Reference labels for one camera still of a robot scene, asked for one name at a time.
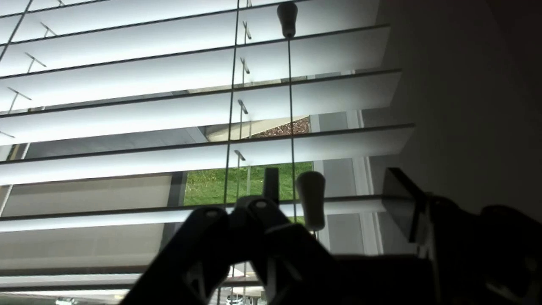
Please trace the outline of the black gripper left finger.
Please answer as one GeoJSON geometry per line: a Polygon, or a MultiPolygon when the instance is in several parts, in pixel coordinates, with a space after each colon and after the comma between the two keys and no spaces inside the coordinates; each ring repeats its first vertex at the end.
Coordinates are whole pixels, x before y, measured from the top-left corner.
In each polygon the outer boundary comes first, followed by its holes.
{"type": "Polygon", "coordinates": [[[121,305],[207,305],[228,275],[228,266],[212,260],[226,226],[224,209],[192,212],[121,305]]]}

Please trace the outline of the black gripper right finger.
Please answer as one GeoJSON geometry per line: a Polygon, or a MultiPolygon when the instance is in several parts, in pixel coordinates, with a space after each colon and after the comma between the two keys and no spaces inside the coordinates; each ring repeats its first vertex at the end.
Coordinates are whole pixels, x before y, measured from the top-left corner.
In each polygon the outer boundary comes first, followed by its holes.
{"type": "Polygon", "coordinates": [[[334,305],[339,265],[300,224],[265,197],[244,197],[229,215],[231,263],[250,261],[268,305],[334,305]]]}

